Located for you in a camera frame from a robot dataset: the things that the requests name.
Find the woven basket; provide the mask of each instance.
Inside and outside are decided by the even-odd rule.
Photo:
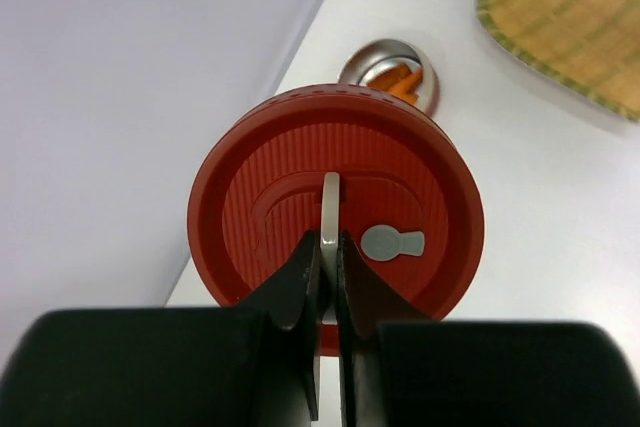
[[[477,14],[518,59],[640,120],[640,0],[477,0]]]

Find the green trim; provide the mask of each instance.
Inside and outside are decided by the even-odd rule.
[[[492,0],[476,0],[476,14],[478,20],[482,26],[487,30],[489,35],[498,42],[507,52],[514,55],[516,58],[527,64],[529,67],[537,70],[543,75],[552,78],[556,82],[570,88],[571,90],[578,92],[579,94],[587,97],[589,100],[606,107],[607,109],[621,115],[622,117],[631,120],[633,122],[640,121],[640,112],[636,112],[628,109],[619,102],[612,101],[600,95],[595,89],[590,86],[581,84],[576,80],[558,72],[550,65],[542,62],[536,58],[530,52],[519,47],[511,38],[504,34],[500,30],[500,27],[495,23],[492,16],[492,8],[495,5]]]

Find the red plastic container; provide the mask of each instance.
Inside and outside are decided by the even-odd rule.
[[[476,184],[426,115],[351,85],[304,87],[262,103],[205,159],[189,199],[188,236],[213,297],[238,302],[287,260],[306,230],[320,228],[326,172],[341,176],[340,229],[356,242],[378,224],[425,234],[420,257],[368,262],[418,309],[447,315],[482,252]],[[335,325],[323,326],[322,353],[338,353]]]

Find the wicker tray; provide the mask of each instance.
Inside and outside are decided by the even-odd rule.
[[[518,59],[640,120],[640,0],[477,0],[477,14]]]

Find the white wall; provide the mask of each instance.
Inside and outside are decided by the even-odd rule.
[[[49,309],[161,305],[208,150],[321,0],[0,0],[0,366]]]

